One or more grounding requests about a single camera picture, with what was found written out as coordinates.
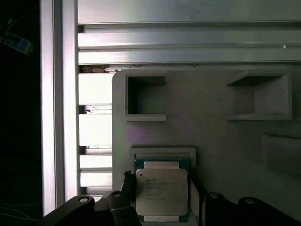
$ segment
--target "gray plastic surface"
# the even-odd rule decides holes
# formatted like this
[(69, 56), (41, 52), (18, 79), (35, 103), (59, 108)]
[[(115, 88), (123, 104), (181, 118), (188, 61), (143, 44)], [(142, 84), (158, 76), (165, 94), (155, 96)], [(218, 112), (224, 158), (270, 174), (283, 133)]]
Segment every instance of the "gray plastic surface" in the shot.
[[(197, 167), (193, 171), (208, 191), (221, 193), (232, 202), (253, 196), (301, 221), (301, 181), (267, 169), (261, 150), (263, 133), (301, 137), (301, 124), (297, 121), (228, 122), (228, 114), (234, 112), (234, 93), (227, 84), (233, 75), (241, 73), (219, 71), (218, 67), (207, 71), (166, 71), (165, 85), (148, 90), (150, 97), (160, 98), (163, 103), (164, 122), (125, 121), (124, 78), (122, 73), (115, 74), (113, 189), (121, 187), (124, 171), (131, 168), (131, 147), (192, 146), (197, 151)], [(292, 91), (300, 92), (300, 71), (289, 74)]]

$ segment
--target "metal slat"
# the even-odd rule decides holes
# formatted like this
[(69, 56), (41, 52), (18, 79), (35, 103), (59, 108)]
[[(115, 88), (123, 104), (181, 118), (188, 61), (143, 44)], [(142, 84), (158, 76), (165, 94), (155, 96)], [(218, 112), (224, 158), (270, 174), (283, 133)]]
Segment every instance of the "metal slat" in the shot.
[(79, 162), (81, 170), (112, 169), (112, 155), (81, 155)]
[(85, 29), (79, 49), (184, 47), (295, 47), (301, 30), (281, 28), (127, 28)]
[(80, 185), (82, 187), (112, 186), (112, 171), (83, 171), (80, 174)]
[(79, 52), (80, 65), (288, 61), (301, 61), (301, 48), (161, 48)]
[(79, 24), (300, 21), (301, 1), (78, 0)]

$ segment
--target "white panel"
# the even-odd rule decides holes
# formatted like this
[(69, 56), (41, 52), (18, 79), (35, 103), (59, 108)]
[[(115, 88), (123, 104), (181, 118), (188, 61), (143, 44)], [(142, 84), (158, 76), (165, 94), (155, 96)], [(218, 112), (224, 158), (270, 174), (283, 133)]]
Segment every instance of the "white panel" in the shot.
[(112, 168), (112, 155), (81, 155), (81, 170)]
[(112, 115), (80, 114), (79, 145), (111, 145)]
[(79, 105), (112, 104), (114, 73), (79, 74)]
[(112, 172), (84, 171), (80, 174), (80, 185), (90, 186), (112, 186)]

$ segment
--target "screw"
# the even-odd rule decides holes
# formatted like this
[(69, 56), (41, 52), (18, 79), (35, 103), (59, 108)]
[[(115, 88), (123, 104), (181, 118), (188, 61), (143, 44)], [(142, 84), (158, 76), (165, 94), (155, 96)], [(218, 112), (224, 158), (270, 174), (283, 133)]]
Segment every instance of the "screw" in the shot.
[(245, 202), (248, 203), (248, 204), (254, 204), (255, 203), (255, 201), (253, 199), (246, 199)]
[(217, 193), (212, 193), (212, 194), (210, 194), (210, 197), (212, 197), (212, 198), (218, 198), (218, 194)]
[(86, 201), (88, 201), (88, 198), (80, 198), (79, 201), (80, 202), (86, 202)]

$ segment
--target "intel xeon processor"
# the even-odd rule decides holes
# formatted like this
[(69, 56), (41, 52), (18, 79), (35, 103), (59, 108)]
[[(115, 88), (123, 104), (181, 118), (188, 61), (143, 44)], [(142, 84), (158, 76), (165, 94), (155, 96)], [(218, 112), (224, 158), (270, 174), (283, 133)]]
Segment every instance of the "intel xeon processor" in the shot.
[(140, 216), (183, 216), (188, 211), (188, 172), (164, 163), (136, 171), (136, 212)]

